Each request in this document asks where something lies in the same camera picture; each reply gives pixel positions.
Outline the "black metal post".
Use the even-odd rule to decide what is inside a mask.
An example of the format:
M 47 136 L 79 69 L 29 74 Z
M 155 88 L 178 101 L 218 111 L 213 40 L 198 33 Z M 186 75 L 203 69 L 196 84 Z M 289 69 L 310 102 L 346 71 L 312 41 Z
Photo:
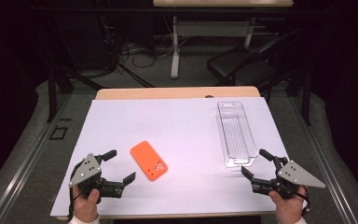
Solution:
M 306 70 L 304 74 L 304 87 L 302 98 L 302 118 L 307 125 L 310 125 L 310 71 Z

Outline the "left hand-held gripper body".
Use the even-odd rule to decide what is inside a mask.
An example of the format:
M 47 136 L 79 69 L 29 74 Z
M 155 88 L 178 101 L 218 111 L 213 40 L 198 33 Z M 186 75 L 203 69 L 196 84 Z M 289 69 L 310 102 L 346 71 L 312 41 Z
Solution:
M 88 156 L 78 163 L 68 184 L 72 189 L 78 186 L 82 193 L 89 195 L 93 189 L 100 191 L 101 197 L 121 198 L 125 185 L 123 182 L 111 182 L 102 177 L 102 155 Z

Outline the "orange phone case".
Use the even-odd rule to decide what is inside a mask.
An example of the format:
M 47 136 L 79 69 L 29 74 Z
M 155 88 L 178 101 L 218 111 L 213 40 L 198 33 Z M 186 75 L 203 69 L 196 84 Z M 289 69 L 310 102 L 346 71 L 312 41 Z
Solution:
M 151 181 L 156 180 L 168 171 L 168 165 L 147 141 L 134 146 L 130 153 Z

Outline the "white-legged wooden desk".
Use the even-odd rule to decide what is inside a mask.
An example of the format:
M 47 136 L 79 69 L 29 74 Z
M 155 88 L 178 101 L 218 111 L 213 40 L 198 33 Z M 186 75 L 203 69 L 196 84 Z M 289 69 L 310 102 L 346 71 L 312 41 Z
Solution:
M 153 0 L 155 7 L 291 7 L 293 0 Z M 179 76 L 180 36 L 242 36 L 251 42 L 255 26 L 250 21 L 179 21 L 172 17 L 171 78 Z

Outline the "black folding chair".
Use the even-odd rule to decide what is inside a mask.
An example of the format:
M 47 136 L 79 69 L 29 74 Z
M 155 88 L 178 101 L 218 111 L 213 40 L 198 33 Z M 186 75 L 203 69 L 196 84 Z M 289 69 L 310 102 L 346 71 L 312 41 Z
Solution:
M 302 30 L 296 29 L 255 51 L 235 47 L 209 59 L 207 69 L 218 79 L 216 86 L 253 86 L 260 94 L 266 94 L 269 101 L 275 85 L 295 76 L 304 68 L 304 65 L 283 68 L 273 64 L 273 60 L 282 57 L 301 35 Z

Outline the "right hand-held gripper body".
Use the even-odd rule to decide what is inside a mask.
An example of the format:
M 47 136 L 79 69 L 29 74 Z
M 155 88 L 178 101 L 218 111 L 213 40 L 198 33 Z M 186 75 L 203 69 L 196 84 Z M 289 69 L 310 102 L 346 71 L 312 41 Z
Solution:
M 294 161 L 286 158 L 269 157 L 276 168 L 276 177 L 270 180 L 254 178 L 251 175 L 251 186 L 254 193 L 268 195 L 277 191 L 284 199 L 291 199 L 298 192 L 300 186 L 323 189 L 325 183 L 309 173 Z

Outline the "clear plastic tray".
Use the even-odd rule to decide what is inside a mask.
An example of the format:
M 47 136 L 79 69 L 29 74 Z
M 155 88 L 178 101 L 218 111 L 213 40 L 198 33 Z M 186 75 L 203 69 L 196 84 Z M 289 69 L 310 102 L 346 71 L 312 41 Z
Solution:
M 216 119 L 226 167 L 250 167 L 258 153 L 242 103 L 218 102 Z

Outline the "black metal stand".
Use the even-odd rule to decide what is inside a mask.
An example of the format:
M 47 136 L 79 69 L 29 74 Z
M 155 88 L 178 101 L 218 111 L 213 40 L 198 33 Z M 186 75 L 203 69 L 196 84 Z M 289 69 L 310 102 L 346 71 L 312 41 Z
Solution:
M 96 91 L 99 91 L 103 88 L 102 85 L 84 77 L 76 70 L 67 66 L 51 68 L 48 75 L 48 122 L 51 122 L 58 113 L 56 87 L 59 87 L 64 94 L 71 94 L 75 89 L 70 81 L 70 77 L 81 81 Z

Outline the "person's left hand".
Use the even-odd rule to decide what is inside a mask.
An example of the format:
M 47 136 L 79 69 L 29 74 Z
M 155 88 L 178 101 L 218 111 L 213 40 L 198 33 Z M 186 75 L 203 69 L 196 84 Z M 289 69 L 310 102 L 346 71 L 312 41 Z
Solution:
M 73 216 L 76 216 L 83 221 L 92 221 L 99 216 L 97 211 L 97 201 L 100 196 L 100 191 L 93 189 L 88 196 L 85 196 L 78 186 L 72 188 L 73 191 Z

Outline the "person's right hand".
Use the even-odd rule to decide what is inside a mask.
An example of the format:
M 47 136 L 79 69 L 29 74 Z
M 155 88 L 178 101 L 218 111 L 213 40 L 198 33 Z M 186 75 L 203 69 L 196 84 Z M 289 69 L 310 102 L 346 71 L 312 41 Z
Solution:
M 268 196 L 276 205 L 276 218 L 292 219 L 294 221 L 302 217 L 303 199 L 301 197 L 293 197 L 289 200 L 284 200 L 277 191 L 271 191 Z

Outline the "white table sheet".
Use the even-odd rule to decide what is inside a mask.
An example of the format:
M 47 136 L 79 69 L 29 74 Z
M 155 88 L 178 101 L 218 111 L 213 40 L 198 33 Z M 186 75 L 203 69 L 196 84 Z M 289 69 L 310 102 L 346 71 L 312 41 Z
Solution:
M 216 98 L 95 100 L 77 140 L 71 166 L 89 153 L 117 155 L 103 163 L 102 176 L 135 180 L 121 198 L 104 198 L 102 217 L 201 217 L 272 213 L 274 203 L 255 194 L 238 167 L 228 168 L 217 126 Z M 149 180 L 130 150 L 146 141 L 168 170 Z

